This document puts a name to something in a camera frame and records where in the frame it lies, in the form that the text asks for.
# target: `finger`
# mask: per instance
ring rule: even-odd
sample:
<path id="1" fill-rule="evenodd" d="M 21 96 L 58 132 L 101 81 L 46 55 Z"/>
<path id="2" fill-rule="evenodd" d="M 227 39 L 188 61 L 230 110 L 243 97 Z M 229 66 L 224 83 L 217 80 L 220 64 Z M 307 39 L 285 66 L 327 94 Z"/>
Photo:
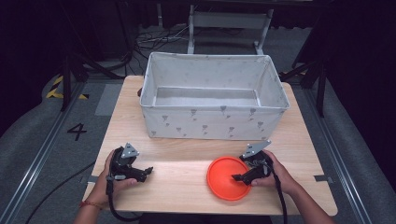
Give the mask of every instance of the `finger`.
<path id="1" fill-rule="evenodd" d="M 111 152 L 108 154 L 107 159 L 106 159 L 106 163 L 105 163 L 105 169 L 108 169 L 108 167 L 110 166 L 111 160 L 113 159 L 113 155 L 114 155 L 114 149 L 111 150 Z"/>
<path id="2" fill-rule="evenodd" d="M 137 180 L 135 178 L 124 179 L 121 181 L 116 181 L 114 188 L 116 191 L 119 191 L 123 189 L 128 189 L 136 184 L 137 184 Z"/>
<path id="3" fill-rule="evenodd" d="M 271 177 L 257 178 L 251 181 L 251 186 L 253 187 L 272 187 L 275 185 L 275 181 Z"/>
<path id="4" fill-rule="evenodd" d="M 264 151 L 264 153 L 265 154 L 267 154 L 270 158 L 271 158 L 271 160 L 273 161 L 273 162 L 277 162 L 277 158 L 276 158 L 276 156 L 274 155 L 274 153 L 272 153 L 272 151 L 269 151 L 269 150 L 267 150 L 267 149 L 263 149 L 263 151 Z"/>

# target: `orange frisbee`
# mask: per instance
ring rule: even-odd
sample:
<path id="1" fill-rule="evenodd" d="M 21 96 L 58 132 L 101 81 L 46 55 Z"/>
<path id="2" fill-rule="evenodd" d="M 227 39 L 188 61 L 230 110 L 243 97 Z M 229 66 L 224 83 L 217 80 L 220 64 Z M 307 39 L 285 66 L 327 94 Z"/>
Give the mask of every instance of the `orange frisbee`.
<path id="1" fill-rule="evenodd" d="M 236 201 L 245 197 L 251 189 L 242 181 L 235 181 L 232 175 L 248 171 L 244 162 L 234 157 L 220 157 L 209 165 L 206 180 L 213 193 L 221 199 Z"/>

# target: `white storage bin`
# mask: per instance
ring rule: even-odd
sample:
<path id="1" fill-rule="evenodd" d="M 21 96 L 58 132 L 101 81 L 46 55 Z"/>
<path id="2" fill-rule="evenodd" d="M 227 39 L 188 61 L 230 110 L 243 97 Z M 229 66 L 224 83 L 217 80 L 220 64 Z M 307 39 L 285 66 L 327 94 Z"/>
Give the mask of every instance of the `white storage bin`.
<path id="1" fill-rule="evenodd" d="M 267 55 L 153 52 L 140 97 L 148 135 L 266 140 L 289 100 Z"/>

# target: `bracelet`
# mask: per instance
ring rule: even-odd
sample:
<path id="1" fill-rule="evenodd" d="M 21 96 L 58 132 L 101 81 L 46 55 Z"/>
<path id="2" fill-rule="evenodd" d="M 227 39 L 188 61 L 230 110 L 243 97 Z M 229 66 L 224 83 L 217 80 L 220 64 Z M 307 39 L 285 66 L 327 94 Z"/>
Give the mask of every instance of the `bracelet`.
<path id="1" fill-rule="evenodd" d="M 99 203 L 90 203 L 88 201 L 82 201 L 81 203 L 79 203 L 78 207 L 83 207 L 85 205 L 93 205 L 93 206 L 98 207 L 100 210 L 103 209 L 102 205 L 100 205 Z"/>

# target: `aluminum rail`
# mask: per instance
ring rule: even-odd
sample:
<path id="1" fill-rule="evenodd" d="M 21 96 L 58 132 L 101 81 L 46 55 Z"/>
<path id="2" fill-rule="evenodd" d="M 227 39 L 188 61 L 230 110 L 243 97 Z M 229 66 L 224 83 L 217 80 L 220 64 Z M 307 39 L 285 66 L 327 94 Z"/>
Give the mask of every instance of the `aluminum rail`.
<path id="1" fill-rule="evenodd" d="M 337 172 L 341 184 L 344 188 L 346 196 L 350 202 L 352 210 L 361 224 L 371 224 L 372 221 L 361 201 L 361 196 L 359 195 L 355 183 L 349 174 L 349 171 L 341 157 L 337 145 L 335 144 L 332 134 L 325 122 L 325 120 L 319 115 L 316 108 L 315 95 L 311 90 L 304 90 L 305 97 L 308 99 L 309 107 L 311 108 L 313 114 L 315 114 L 316 121 L 325 137 L 327 148 L 329 149 L 329 155 L 334 165 L 335 171 Z"/>
<path id="2" fill-rule="evenodd" d="M 53 149 L 53 145 L 55 143 L 56 138 L 58 137 L 58 133 L 61 130 L 67 115 L 70 113 L 74 102 L 81 95 L 82 90 L 84 89 L 85 83 L 78 82 L 76 83 L 75 88 L 73 89 L 72 99 L 70 101 L 69 106 L 66 108 L 64 112 L 60 112 L 58 117 L 55 119 L 47 138 L 45 139 L 43 145 L 38 150 L 32 164 L 24 175 L 20 185 L 9 201 L 3 215 L 0 217 L 0 224 L 12 223 L 15 216 L 21 209 L 26 197 L 28 196 L 30 190 L 32 189 L 33 184 L 35 183 L 38 175 L 41 172 L 41 169 L 44 166 L 49 154 Z"/>

